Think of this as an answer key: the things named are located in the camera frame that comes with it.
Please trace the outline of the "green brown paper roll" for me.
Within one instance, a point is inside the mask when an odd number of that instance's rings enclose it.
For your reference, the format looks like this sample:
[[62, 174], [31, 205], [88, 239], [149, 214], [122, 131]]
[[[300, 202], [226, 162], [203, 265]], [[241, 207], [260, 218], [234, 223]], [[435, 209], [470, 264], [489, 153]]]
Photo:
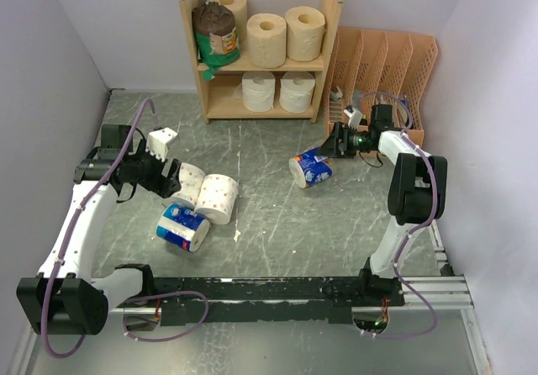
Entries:
[[240, 58], [234, 14], [217, 2], [196, 7], [192, 15], [198, 59], [206, 66], [202, 77], [214, 79], [215, 72]]

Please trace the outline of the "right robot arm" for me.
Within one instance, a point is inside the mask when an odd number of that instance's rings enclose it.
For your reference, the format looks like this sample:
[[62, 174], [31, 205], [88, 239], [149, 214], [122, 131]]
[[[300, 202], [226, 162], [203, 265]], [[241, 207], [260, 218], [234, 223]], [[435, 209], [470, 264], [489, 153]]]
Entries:
[[360, 130], [362, 112], [347, 106], [345, 123], [337, 122], [317, 155], [352, 158], [362, 152], [378, 152], [393, 164], [388, 190], [391, 216], [381, 244], [359, 274], [356, 294], [373, 306], [401, 287], [398, 269], [414, 238], [441, 217], [446, 202], [447, 159], [433, 156], [415, 144], [405, 129], [393, 123], [393, 106], [377, 104], [367, 129]]

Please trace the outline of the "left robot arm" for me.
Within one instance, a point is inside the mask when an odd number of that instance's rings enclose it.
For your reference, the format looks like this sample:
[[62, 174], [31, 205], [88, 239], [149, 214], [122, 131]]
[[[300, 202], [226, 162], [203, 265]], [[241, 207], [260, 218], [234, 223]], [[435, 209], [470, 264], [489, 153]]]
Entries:
[[152, 304], [157, 286], [150, 266], [126, 263], [100, 280], [92, 262], [122, 187], [168, 198], [181, 188], [181, 163], [167, 158], [177, 132], [159, 127], [134, 145], [131, 127], [105, 124], [101, 143], [75, 169], [71, 204], [57, 240], [34, 277], [20, 279], [16, 295], [36, 334], [47, 323], [50, 335], [96, 335], [108, 313], [126, 300]]

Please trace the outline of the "plain white roll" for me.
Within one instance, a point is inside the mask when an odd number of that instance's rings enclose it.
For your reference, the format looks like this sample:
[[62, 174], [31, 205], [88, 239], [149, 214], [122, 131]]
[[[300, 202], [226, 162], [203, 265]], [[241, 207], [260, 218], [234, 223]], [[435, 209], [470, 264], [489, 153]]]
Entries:
[[307, 111], [314, 92], [315, 79], [307, 71], [288, 71], [281, 78], [279, 102], [291, 114]]
[[276, 80], [269, 71], [247, 71], [242, 76], [243, 104], [251, 112], [262, 113], [273, 108]]

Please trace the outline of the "beige paper roll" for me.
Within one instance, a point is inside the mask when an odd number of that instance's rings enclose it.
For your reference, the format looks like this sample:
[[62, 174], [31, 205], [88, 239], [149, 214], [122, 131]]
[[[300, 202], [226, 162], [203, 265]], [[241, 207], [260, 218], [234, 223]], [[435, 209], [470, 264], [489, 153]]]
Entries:
[[287, 56], [299, 62], [319, 56], [324, 36], [325, 18], [316, 8], [299, 6], [285, 14], [287, 22]]
[[247, 38], [246, 24], [248, 20], [247, 0], [207, 0], [225, 6], [235, 16], [236, 33], [239, 42]]
[[247, 21], [247, 45], [250, 62], [272, 69], [282, 66], [287, 58], [287, 23], [273, 13], [258, 13]]

